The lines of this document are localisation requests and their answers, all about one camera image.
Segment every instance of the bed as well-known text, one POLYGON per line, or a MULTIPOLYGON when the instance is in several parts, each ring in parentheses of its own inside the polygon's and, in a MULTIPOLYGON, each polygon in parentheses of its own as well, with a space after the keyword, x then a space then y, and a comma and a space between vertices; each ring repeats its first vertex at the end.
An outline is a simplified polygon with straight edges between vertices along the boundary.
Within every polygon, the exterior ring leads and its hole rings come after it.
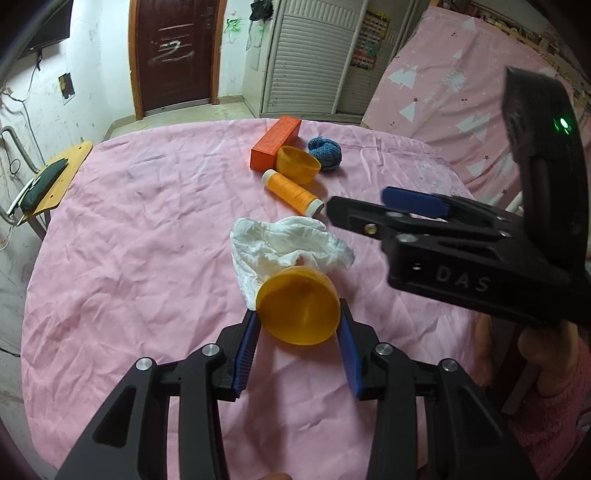
MULTIPOLYGON (((573 100, 569 83, 533 49, 482 20, 430 7, 386 69, 363 124, 424 141, 478 201, 506 208, 521 190, 501 116, 506 66, 558 78, 573 100)), ((577 116, 589 159, 591 122, 577 116)))
MULTIPOLYGON (((95 147, 50 223, 27 293, 22 329, 24 403, 39 454, 59 467, 95 411, 142 356, 185 358, 241 321, 245 303, 230 258, 240 217, 276 221, 294 212, 248 168, 270 119, 203 122, 140 131, 95 147)), ((428 145, 353 126, 303 121, 302 144, 336 140, 342 168, 311 190, 379 202, 400 186, 470 197, 428 145)), ((354 250, 331 273, 357 321, 410 357, 476 366, 473 313, 389 288, 379 243, 330 228, 354 250)), ((178 404, 168 430, 177 479, 178 404)), ((248 388, 220 403, 230 475, 271 471, 296 479, 365 476, 375 403, 350 393, 336 339, 296 348, 261 333, 248 388)), ((419 464, 426 462, 419 412, 419 464)))

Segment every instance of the tv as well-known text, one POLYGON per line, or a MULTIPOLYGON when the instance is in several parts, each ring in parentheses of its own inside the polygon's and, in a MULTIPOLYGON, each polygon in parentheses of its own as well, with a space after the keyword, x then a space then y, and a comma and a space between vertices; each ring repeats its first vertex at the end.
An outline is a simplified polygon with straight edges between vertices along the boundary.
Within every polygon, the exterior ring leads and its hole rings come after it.
POLYGON ((22 52, 21 58, 70 37, 74 0, 68 0, 47 20, 22 52))

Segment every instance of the yellow bowl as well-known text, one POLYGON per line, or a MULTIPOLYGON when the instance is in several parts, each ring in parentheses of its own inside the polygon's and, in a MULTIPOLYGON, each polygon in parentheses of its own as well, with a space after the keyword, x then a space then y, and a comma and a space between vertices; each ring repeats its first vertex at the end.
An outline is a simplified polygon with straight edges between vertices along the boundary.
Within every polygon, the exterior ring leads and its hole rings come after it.
POLYGON ((330 279, 310 267, 288 267, 273 275, 256 296, 261 325, 292 345, 317 345, 340 322, 339 295, 330 279))
POLYGON ((320 162, 303 150, 285 145, 277 152, 275 169, 298 185, 310 183, 320 171, 320 162))

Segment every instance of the wooden door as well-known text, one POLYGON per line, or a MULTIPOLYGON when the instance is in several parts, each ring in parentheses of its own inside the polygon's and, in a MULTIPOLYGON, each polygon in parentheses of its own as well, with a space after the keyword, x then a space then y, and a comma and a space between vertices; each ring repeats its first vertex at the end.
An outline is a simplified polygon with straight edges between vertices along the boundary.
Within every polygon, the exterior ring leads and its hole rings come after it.
POLYGON ((139 0, 137 57, 144 111, 211 97, 217 0, 139 0))

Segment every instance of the human hand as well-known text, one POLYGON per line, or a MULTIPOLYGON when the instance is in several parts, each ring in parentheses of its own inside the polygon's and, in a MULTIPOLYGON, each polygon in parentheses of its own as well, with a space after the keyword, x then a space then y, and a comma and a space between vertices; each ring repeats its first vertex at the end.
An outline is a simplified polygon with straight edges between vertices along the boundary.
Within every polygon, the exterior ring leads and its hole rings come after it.
MULTIPOLYGON (((493 369, 491 317, 480 314, 475 325, 475 346, 478 367, 475 382, 481 387, 492 381, 493 369)), ((563 320, 556 327, 526 328, 517 347, 521 355, 540 367, 536 387, 542 397, 561 393, 573 379, 579 358, 579 332, 574 323, 563 320)))
POLYGON ((287 473, 272 473, 259 480, 293 480, 287 473))

